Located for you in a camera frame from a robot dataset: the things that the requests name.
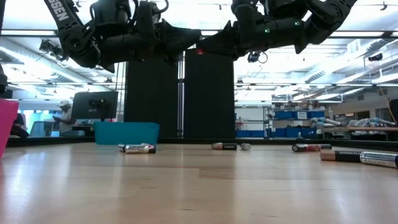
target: battery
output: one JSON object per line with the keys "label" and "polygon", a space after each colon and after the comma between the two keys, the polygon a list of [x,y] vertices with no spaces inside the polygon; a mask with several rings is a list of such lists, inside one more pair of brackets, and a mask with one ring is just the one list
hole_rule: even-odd
{"label": "battery", "polygon": [[241,149],[242,149],[242,150],[249,151],[250,148],[251,148],[251,145],[248,144],[248,143],[242,143],[242,144],[241,144]]}
{"label": "battery", "polygon": [[362,152],[361,162],[367,165],[398,168],[398,155],[377,152]]}
{"label": "battery", "polygon": [[361,153],[356,151],[321,150],[322,161],[361,162]]}
{"label": "battery", "polygon": [[119,144],[118,148],[126,154],[153,154],[156,153],[156,146],[149,144],[141,145],[123,145]]}
{"label": "battery", "polygon": [[237,145],[233,143],[214,143],[211,145],[211,148],[214,150],[237,150]]}
{"label": "battery", "polygon": [[292,146],[294,152],[318,152],[321,149],[331,149],[330,144],[296,144]]}

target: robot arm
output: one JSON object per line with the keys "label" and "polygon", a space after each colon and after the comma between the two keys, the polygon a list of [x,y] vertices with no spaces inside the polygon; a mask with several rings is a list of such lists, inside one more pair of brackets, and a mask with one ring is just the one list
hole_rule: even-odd
{"label": "robot arm", "polygon": [[92,20],[83,25],[73,0],[44,0],[58,27],[63,51],[82,67],[97,65],[114,72],[114,63],[158,57],[175,63],[178,54],[200,40],[200,30],[171,26],[156,3],[98,0],[90,6]]}
{"label": "robot arm", "polygon": [[[248,52],[294,45],[299,54],[308,44],[320,44],[337,30],[357,0],[260,0],[265,15],[257,11],[258,1],[234,0],[231,7],[237,20],[197,47],[234,60]],[[303,21],[307,11],[312,16]]]}

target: blue plastic bin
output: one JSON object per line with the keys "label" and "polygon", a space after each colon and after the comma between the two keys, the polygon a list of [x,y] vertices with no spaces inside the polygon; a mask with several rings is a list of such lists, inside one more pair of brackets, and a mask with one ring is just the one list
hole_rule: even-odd
{"label": "blue plastic bin", "polygon": [[287,138],[297,138],[299,136],[299,132],[301,128],[286,128],[286,137]]}
{"label": "blue plastic bin", "polygon": [[271,128],[267,129],[267,134],[269,135],[269,138],[284,138],[285,133],[285,128],[275,128],[275,132],[272,132]]}
{"label": "blue plastic bin", "polygon": [[325,117],[324,111],[311,111],[309,112],[310,118],[323,118]]}
{"label": "blue plastic bin", "polygon": [[236,131],[236,137],[238,138],[250,138],[251,137],[251,132],[248,130],[237,130]]}
{"label": "blue plastic bin", "polygon": [[266,135],[266,134],[264,133],[263,130],[260,130],[260,131],[257,131],[257,130],[251,131],[251,137],[252,137],[252,138],[264,138],[265,135]]}
{"label": "blue plastic bin", "polygon": [[159,125],[141,122],[96,122],[94,124],[95,143],[117,144],[157,144]]}
{"label": "blue plastic bin", "polygon": [[317,133],[317,129],[316,128],[302,128],[301,129],[301,136],[308,136],[310,135],[311,132],[314,132],[315,134]]}
{"label": "blue plastic bin", "polygon": [[291,111],[277,111],[275,112],[276,119],[290,119],[293,118],[293,112]]}

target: teal bin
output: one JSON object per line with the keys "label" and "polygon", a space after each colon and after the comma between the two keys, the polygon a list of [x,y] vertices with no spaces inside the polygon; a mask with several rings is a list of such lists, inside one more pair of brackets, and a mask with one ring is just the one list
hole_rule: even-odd
{"label": "teal bin", "polygon": [[141,122],[96,122],[95,143],[101,145],[157,144],[159,125]]}

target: pink cup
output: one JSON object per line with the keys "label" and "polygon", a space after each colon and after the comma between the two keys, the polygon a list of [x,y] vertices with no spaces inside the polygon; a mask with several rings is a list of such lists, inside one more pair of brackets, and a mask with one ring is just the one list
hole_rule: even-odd
{"label": "pink cup", "polygon": [[18,102],[0,99],[0,159],[6,150],[12,124],[17,119]]}

